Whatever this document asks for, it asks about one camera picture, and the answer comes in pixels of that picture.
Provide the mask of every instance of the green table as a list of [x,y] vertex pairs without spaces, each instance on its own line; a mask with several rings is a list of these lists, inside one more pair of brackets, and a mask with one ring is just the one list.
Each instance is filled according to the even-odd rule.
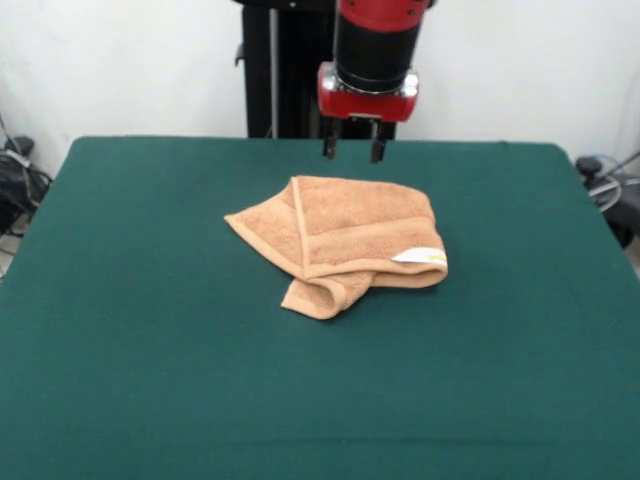
[[[0,478],[636,479],[640,288],[550,145],[77,141],[0,288]],[[222,216],[427,192],[450,276],[332,322]]]

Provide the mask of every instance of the folded towel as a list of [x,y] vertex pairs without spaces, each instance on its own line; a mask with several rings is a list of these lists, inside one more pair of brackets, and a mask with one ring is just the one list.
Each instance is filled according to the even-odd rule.
[[401,185],[293,177],[225,220],[295,277],[282,306],[316,319],[336,316],[370,287],[421,288],[447,276],[429,199]]

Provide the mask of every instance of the cable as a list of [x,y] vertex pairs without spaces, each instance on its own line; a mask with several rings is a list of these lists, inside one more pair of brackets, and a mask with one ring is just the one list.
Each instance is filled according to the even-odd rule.
[[640,151],[634,153],[633,155],[631,155],[629,158],[627,158],[624,162],[620,163],[619,165],[616,165],[614,167],[611,167],[609,170],[605,170],[604,172],[602,172],[598,177],[599,178],[605,178],[608,177],[609,175],[611,175],[612,173],[617,172],[618,170],[620,170],[621,168],[626,167],[627,165],[629,165],[631,162],[633,162],[634,160],[640,158]]
[[620,201],[620,198],[622,198],[622,184],[620,183],[620,181],[610,175],[607,175],[605,178],[609,180],[609,183],[607,185],[602,185],[600,187],[594,188],[593,190],[589,190],[589,196],[591,198],[595,198],[596,202],[597,202],[596,197],[604,193],[610,192],[611,190],[616,190],[616,193],[611,200],[609,200],[604,205],[599,206],[600,212],[602,213],[609,210],[611,207],[613,207],[616,203]]
[[609,160],[610,162],[615,163],[616,165],[619,165],[621,170],[624,172],[624,167],[622,166],[622,162],[620,162],[620,160],[618,160],[616,157],[614,157],[613,155],[607,155],[606,153],[591,153],[589,155],[586,155],[587,157],[594,157],[597,158],[599,160]]
[[2,129],[2,133],[4,133],[4,136],[7,138],[7,140],[9,140],[11,142],[11,145],[13,145],[13,148],[16,149],[16,152],[18,152],[19,155],[22,155],[20,145],[18,145],[18,142],[16,142],[13,137],[9,135],[9,132],[7,132],[7,127],[4,124],[4,118],[2,118],[2,112],[0,112],[0,128]]

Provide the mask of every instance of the black cable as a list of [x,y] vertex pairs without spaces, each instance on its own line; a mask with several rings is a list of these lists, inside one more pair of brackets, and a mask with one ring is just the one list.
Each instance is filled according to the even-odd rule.
[[634,153],[633,155],[631,155],[629,158],[627,158],[624,162],[621,162],[617,165],[612,166],[611,168],[609,168],[609,170],[605,170],[604,172],[602,172],[600,175],[598,175],[599,178],[604,178],[608,175],[611,175],[612,173],[617,172],[618,170],[620,170],[621,168],[626,167],[627,165],[629,165],[631,162],[633,162],[634,160],[637,160],[638,158],[640,158],[640,151]]

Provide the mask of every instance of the towel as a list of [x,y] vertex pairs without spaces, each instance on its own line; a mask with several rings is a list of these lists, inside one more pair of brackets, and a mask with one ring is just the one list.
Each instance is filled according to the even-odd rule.
[[295,277],[282,307],[325,320],[371,287],[422,288],[447,276],[427,196],[383,182],[300,176],[275,197],[225,217]]

